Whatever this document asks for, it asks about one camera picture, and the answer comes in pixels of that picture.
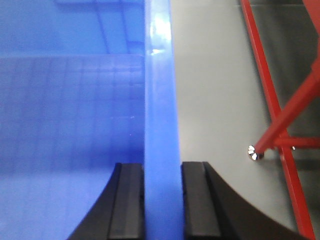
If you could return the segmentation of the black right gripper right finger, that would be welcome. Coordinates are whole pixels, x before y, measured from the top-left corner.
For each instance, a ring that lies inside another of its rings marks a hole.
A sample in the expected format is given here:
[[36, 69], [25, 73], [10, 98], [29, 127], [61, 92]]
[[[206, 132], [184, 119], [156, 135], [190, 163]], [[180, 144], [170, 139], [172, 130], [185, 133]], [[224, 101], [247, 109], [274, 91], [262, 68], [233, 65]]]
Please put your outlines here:
[[236, 192], [206, 161], [181, 164], [186, 240], [308, 240]]

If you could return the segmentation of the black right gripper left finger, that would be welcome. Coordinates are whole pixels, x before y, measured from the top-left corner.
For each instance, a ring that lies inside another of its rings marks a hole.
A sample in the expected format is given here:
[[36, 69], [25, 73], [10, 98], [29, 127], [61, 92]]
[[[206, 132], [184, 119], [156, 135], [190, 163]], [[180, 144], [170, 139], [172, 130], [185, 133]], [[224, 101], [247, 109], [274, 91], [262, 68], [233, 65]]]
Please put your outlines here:
[[117, 163], [91, 209], [69, 240], [144, 240], [144, 169], [140, 163]]

